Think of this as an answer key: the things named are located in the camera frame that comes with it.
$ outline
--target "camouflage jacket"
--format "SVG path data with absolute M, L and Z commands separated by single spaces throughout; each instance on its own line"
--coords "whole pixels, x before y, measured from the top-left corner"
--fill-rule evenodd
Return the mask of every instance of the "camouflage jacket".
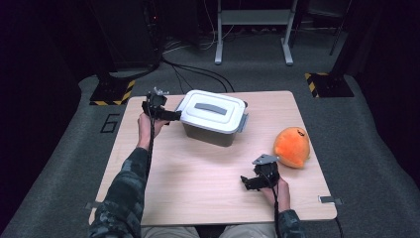
M 141 238 L 145 207 L 148 151 L 137 148 L 115 176 L 89 227 L 92 238 Z M 278 214 L 278 228 L 283 238 L 303 238 L 305 231 L 294 210 Z

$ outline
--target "white metal shelf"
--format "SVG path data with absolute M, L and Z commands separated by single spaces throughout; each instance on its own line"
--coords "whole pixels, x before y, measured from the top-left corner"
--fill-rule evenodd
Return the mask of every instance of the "white metal shelf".
M 287 65 L 293 65 L 293 59 L 288 45 L 290 31 L 296 11 L 297 0 L 293 0 L 290 9 L 279 10 L 222 10 L 221 0 L 218 0 L 217 33 L 218 43 L 214 62 L 222 63 L 223 39 L 222 25 L 287 25 L 286 34 L 281 38 L 281 47 Z

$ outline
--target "shelf leg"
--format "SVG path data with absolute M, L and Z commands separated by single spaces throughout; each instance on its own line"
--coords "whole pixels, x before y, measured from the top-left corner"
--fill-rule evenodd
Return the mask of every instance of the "shelf leg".
M 218 0 L 217 6 L 217 49 L 216 57 L 214 63 L 217 65 L 222 63 L 222 53 L 223 53 L 223 38 L 222 38 L 222 5 L 221 0 Z

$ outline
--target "stuffed toy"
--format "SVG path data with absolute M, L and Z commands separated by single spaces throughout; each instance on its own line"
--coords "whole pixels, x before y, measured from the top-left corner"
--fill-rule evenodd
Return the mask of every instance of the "stuffed toy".
M 274 153 L 286 166 L 302 169 L 309 159 L 309 138 L 300 127 L 288 127 L 281 131 L 274 142 Z

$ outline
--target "container handle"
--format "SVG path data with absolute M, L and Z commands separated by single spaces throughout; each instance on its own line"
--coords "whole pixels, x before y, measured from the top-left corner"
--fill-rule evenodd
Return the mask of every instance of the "container handle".
M 226 115 L 226 113 L 227 113 L 226 109 L 223 109 L 223 108 L 215 106 L 215 105 L 207 104 L 207 103 L 195 103 L 194 107 L 197 108 L 197 109 L 216 112 L 216 113 L 221 114 L 221 115 Z

